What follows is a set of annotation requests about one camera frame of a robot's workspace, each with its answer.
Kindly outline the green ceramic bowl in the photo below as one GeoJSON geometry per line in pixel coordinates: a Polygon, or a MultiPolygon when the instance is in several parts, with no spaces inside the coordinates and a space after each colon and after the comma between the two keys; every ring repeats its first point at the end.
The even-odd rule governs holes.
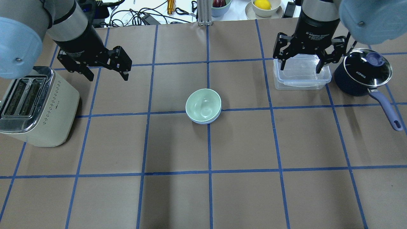
{"type": "Polygon", "coordinates": [[[193,92],[185,104],[185,112],[198,121],[208,120],[222,111],[220,95],[208,88],[193,92]]]}

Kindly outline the beige bowl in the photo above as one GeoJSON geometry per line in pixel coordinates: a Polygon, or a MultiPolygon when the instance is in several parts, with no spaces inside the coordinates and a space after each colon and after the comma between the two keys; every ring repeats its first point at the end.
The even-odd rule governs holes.
{"type": "Polygon", "coordinates": [[[282,17],[281,0],[252,0],[251,5],[256,16],[282,17]]]}

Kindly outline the blue bowl with fruit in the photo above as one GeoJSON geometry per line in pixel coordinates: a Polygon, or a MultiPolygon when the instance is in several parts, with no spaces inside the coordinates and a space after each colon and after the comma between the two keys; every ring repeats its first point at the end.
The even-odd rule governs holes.
{"type": "Polygon", "coordinates": [[[231,5],[231,0],[212,0],[212,17],[221,17],[225,15],[231,5]]]}

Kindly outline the clear plastic food container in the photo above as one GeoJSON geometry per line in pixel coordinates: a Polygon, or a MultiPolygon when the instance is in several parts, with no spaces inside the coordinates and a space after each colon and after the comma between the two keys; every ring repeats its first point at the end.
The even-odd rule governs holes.
{"type": "Polygon", "coordinates": [[[285,62],[281,70],[282,61],[273,60],[274,85],[277,90],[317,90],[328,84],[332,75],[328,66],[324,66],[320,73],[316,67],[319,58],[316,55],[297,54],[285,62]]]}

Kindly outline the glass saucepan lid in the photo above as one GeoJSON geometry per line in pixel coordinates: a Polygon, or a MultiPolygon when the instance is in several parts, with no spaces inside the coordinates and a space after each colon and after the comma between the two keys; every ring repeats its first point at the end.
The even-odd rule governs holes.
{"type": "Polygon", "coordinates": [[[389,61],[368,48],[354,49],[345,56],[342,65],[351,79],[366,87],[385,85],[393,73],[389,61]]]}

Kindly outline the dark blue saucepan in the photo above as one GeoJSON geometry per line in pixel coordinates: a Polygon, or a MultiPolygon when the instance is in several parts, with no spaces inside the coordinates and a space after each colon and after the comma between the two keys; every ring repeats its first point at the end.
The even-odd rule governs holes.
{"type": "Polygon", "coordinates": [[[366,87],[357,83],[345,72],[342,64],[343,61],[334,72],[334,81],[340,90],[354,97],[369,95],[381,105],[391,127],[395,131],[403,131],[399,116],[392,108],[390,101],[378,90],[378,87],[366,87]]]}

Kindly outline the beige plate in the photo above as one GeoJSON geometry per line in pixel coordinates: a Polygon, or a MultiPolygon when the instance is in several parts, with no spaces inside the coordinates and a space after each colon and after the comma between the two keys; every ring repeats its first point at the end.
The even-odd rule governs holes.
{"type": "Polygon", "coordinates": [[[251,2],[249,2],[246,7],[245,7],[245,14],[247,19],[266,19],[266,18],[271,18],[271,19],[275,19],[275,18],[282,18],[284,12],[282,10],[282,7],[279,6],[279,8],[277,9],[276,13],[274,13],[272,16],[269,17],[260,17],[259,15],[257,15],[252,7],[251,2]]]}

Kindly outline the yellow lemon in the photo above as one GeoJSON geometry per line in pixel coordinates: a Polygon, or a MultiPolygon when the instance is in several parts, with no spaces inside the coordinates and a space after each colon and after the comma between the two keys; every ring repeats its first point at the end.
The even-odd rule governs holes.
{"type": "Polygon", "coordinates": [[[271,10],[272,9],[272,5],[268,0],[256,0],[253,2],[253,4],[262,10],[271,10]]]}

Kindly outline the black power adapter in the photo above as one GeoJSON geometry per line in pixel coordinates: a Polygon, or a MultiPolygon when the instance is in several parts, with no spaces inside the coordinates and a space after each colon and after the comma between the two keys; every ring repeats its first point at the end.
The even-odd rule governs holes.
{"type": "Polygon", "coordinates": [[[141,21],[144,23],[144,25],[160,25],[161,24],[150,14],[145,14],[144,16],[142,16],[141,21]]]}

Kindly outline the cream toaster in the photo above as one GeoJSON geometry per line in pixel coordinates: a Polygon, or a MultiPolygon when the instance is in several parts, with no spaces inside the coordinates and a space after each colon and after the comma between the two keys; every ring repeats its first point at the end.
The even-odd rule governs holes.
{"type": "Polygon", "coordinates": [[[62,145],[79,99],[79,92],[57,71],[35,66],[9,84],[1,101],[0,132],[37,147],[62,145]]]}

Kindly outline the scissors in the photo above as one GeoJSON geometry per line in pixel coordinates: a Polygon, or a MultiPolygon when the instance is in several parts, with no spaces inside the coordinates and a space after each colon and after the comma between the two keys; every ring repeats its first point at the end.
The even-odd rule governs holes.
{"type": "Polygon", "coordinates": [[[191,12],[187,12],[186,10],[183,10],[181,8],[176,7],[175,8],[175,12],[178,15],[189,15],[192,17],[198,17],[198,15],[195,13],[195,11],[197,10],[197,7],[192,7],[191,12]]]}

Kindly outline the orange handled tool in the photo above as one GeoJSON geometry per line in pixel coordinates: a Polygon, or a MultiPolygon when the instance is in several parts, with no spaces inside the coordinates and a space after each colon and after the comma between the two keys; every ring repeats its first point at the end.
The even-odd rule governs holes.
{"type": "Polygon", "coordinates": [[[175,11],[175,0],[167,0],[167,14],[173,15],[175,11]]]}

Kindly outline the aluminium frame post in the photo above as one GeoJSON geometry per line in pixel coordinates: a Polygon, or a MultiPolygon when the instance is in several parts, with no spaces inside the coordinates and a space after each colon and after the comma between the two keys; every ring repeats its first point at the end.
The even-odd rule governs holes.
{"type": "Polygon", "coordinates": [[[212,0],[197,0],[197,23],[199,26],[212,25],[212,0]]]}

